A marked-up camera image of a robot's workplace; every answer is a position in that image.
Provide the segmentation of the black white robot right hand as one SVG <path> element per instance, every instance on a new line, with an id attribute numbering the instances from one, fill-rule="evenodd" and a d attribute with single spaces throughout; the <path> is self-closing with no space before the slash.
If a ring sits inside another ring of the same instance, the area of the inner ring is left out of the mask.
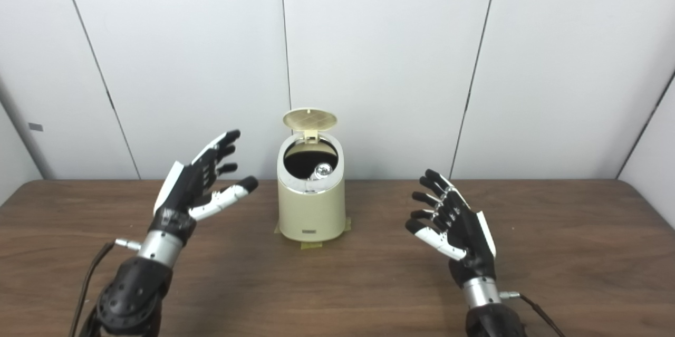
<path id="1" fill-rule="evenodd" d="M 495 280 L 496 244 L 483 212 L 472 210 L 439 172 L 427 169 L 419 182 L 432 193 L 413 192 L 412 198 L 429 209 L 413 210 L 407 231 L 449 258 L 451 277 L 459 287 L 476 278 Z"/>

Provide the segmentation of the black white robot left hand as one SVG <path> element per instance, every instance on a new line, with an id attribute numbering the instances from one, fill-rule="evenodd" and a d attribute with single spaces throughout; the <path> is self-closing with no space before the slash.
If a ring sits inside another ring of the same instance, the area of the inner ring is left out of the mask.
<path id="1" fill-rule="evenodd" d="M 183 246 L 198 221 L 237 203 L 258 188 L 258 180 L 248 176 L 229 187 L 212 190 L 222 174 L 238 169 L 235 162 L 221 161 L 234 154 L 239 130 L 230 130 L 210 141 L 189 164 L 174 162 L 155 200 L 148 232 L 177 238 Z"/>

